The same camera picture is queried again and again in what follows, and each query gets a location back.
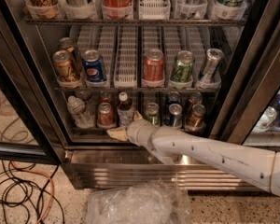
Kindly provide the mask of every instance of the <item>blue can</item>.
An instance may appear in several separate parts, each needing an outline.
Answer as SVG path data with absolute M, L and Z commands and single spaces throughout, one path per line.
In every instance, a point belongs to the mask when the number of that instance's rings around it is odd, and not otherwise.
M 82 62 L 89 82 L 106 81 L 103 57 L 99 51 L 95 49 L 84 51 Z

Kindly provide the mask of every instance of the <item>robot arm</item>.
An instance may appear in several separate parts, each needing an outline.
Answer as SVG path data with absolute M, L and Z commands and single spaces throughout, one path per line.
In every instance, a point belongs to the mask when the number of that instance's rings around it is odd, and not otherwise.
M 280 196 L 280 153 L 201 138 L 170 127 L 154 127 L 143 119 L 128 127 L 128 136 L 165 164 L 174 164 L 181 155 L 191 156 Z

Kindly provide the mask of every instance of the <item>bottle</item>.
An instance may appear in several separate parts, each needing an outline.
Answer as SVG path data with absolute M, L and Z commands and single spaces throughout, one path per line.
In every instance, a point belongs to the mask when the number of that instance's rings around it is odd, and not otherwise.
M 86 129 L 93 126 L 93 117 L 80 98 L 76 98 L 73 95 L 69 96 L 67 109 L 71 113 L 78 128 Z
M 133 121 L 133 100 L 128 96 L 126 92 L 119 94 L 119 102 L 117 105 L 119 114 L 119 126 L 128 127 Z

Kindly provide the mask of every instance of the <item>wire rack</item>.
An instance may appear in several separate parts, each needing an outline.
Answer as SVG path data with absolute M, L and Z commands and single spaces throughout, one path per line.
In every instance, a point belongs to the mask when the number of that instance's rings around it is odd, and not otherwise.
M 114 87 L 137 87 L 138 33 L 137 27 L 119 27 L 118 49 L 114 71 Z

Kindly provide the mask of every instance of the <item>clear plastic bag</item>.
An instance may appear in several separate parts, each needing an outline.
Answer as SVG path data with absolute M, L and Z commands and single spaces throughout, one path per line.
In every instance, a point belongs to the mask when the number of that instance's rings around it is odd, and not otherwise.
M 94 192 L 87 224 L 186 224 L 189 199 L 178 186 L 151 181 L 128 189 Z

